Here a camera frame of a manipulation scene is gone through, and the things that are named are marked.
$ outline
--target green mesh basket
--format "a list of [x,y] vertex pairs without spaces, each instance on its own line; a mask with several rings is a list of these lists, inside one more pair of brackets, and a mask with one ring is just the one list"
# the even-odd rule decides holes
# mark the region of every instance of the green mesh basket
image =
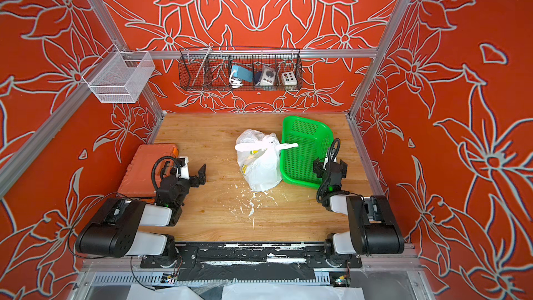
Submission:
[[281,150],[283,180],[318,189],[322,179],[313,173],[313,161],[323,159],[332,142],[333,132],[324,123],[298,116],[285,117],[281,143],[298,143],[298,147]]

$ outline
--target white cable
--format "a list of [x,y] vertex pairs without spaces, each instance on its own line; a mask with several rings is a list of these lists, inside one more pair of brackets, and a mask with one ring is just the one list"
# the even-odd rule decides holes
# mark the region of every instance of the white cable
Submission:
[[238,80],[238,79],[233,79],[233,75],[237,72],[237,70],[232,70],[231,71],[231,74],[230,74],[230,84],[231,84],[231,88],[239,88],[240,86],[243,85],[243,82],[241,80]]

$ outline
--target orange plastic box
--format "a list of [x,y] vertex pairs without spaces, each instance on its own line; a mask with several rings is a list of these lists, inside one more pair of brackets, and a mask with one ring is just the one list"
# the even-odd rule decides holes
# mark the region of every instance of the orange plastic box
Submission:
[[[133,160],[126,170],[126,175],[118,188],[118,192],[128,197],[155,197],[156,191],[151,180],[154,163],[163,156],[177,157],[176,144],[141,145],[135,152]],[[159,164],[156,169],[156,183],[159,186],[161,178],[159,173],[166,161]]]

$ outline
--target white wire basket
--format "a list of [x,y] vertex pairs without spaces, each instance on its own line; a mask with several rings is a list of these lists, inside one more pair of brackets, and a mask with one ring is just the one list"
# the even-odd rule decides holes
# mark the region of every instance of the white wire basket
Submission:
[[109,54],[110,60],[90,81],[85,81],[101,103],[135,103],[144,85],[150,79],[156,66],[146,52],[140,62],[129,61],[130,67],[119,52]]

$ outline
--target wooden tabletop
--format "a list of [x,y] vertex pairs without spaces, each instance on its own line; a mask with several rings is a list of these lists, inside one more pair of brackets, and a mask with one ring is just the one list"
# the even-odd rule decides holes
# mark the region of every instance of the wooden tabletop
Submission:
[[[316,190],[281,182],[253,192],[237,164],[235,140],[246,129],[276,133],[287,114],[168,114],[157,143],[174,143],[196,175],[207,164],[207,183],[191,188],[174,227],[139,230],[173,235],[176,241],[323,241],[348,230],[346,216],[316,202]],[[341,139],[338,158],[348,164],[343,190],[372,195],[344,114],[303,114],[328,125]]]

